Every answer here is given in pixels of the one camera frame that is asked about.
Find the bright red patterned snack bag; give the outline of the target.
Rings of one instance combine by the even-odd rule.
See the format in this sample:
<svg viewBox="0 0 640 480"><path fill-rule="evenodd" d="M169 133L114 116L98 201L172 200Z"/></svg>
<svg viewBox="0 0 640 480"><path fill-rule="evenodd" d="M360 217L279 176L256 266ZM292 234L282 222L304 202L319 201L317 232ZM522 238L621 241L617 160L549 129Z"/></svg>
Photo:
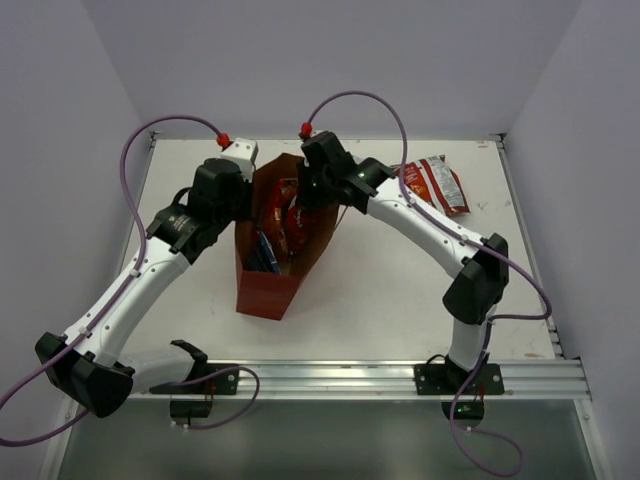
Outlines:
<svg viewBox="0 0 640 480"><path fill-rule="evenodd" d="M288 257L285 221L290 202L297 192L296 178L282 178L270 189L262 216L262 231L269 240L278 261Z"/></svg>

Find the dark red chip bag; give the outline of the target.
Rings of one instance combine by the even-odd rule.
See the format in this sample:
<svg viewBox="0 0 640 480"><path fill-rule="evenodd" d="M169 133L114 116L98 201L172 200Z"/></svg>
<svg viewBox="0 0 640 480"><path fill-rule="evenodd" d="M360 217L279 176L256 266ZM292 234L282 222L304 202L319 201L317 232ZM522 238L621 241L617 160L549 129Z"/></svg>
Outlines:
<svg viewBox="0 0 640 480"><path fill-rule="evenodd" d="M289 260L302 252L319 218L318 210L303 209L297 205L289 207L284 224Z"/></svg>
<svg viewBox="0 0 640 480"><path fill-rule="evenodd" d="M408 162L404 169L404 184L447 217L470 213L460 179L446 163L445 155Z"/></svg>

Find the red paper bag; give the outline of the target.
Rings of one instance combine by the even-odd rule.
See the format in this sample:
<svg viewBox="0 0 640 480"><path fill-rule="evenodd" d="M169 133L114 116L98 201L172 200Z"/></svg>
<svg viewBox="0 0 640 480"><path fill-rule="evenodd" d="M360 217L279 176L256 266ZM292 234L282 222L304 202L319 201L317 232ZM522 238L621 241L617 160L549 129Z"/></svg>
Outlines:
<svg viewBox="0 0 640 480"><path fill-rule="evenodd" d="M248 271L246 260L256 245L255 231L262 230L262 216L272 186L282 178L296 178L302 158L282 153L254 173L250 220L235 227L236 311L280 320L284 317L304 280L329 245L338 224L337 205L318 209L320 218L302 252L293 260L278 261L280 274Z"/></svg>

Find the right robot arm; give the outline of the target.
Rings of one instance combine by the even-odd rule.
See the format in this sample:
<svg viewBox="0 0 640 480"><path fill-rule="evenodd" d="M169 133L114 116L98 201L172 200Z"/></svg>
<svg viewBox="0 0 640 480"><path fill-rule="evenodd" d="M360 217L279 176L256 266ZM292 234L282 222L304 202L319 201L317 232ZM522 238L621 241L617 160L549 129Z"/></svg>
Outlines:
<svg viewBox="0 0 640 480"><path fill-rule="evenodd" d="M488 317L509 282L508 266L495 257L508 255L507 241L457 224L410 192L391 167L371 157L355 159L332 132L305 139L301 150L304 159L297 169L303 208L352 207L394 228L451 277L443 296L453 317L445 379L454 391L470 391L481 380L477 364L487 349Z"/></svg>

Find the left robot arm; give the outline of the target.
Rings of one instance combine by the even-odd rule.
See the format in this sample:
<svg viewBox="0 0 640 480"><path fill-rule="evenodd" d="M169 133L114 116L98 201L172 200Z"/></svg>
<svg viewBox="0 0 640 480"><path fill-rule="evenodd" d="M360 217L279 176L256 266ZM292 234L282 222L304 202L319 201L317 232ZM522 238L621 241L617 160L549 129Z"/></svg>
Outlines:
<svg viewBox="0 0 640 480"><path fill-rule="evenodd" d="M184 340L125 358L121 352L139 322L163 294L233 222L249 218L255 167L250 161L211 158L190 187L157 212L139 250L83 318L61 335L45 333L35 346L52 385L91 414L104 418L127 398L157 386L201 390L207 355Z"/></svg>

